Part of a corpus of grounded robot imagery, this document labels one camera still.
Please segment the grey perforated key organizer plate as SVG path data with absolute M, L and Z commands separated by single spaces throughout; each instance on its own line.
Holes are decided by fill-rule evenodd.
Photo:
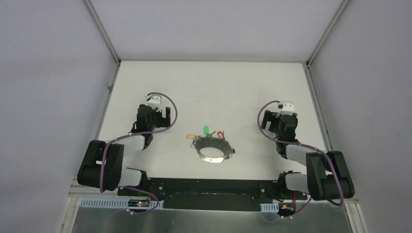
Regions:
M 220 164 L 233 148 L 227 140 L 212 136 L 198 136 L 195 150 L 199 158 L 208 163 Z

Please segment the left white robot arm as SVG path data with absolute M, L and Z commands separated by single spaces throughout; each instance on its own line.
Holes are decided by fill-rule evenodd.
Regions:
M 80 165 L 77 182 L 83 186 L 113 191 L 129 186 L 136 196 L 147 193 L 148 183 L 141 177 L 143 172 L 123 166 L 123 158 L 149 147 L 156 128 L 171 126 L 171 108 L 163 111 L 141 104 L 137 109 L 136 121 L 129 134 L 114 143 L 101 140 L 90 141 Z

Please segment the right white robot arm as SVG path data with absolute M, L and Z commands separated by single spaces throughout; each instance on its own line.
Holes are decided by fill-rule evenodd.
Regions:
M 306 173 L 287 171 L 278 177 L 276 194 L 288 199 L 295 191 L 308 194 L 313 200 L 344 200 L 355 195 L 343 153 L 322 151 L 305 146 L 296 139 L 297 114 L 282 115 L 266 110 L 260 128 L 274 133 L 276 152 L 284 159 L 306 168 Z

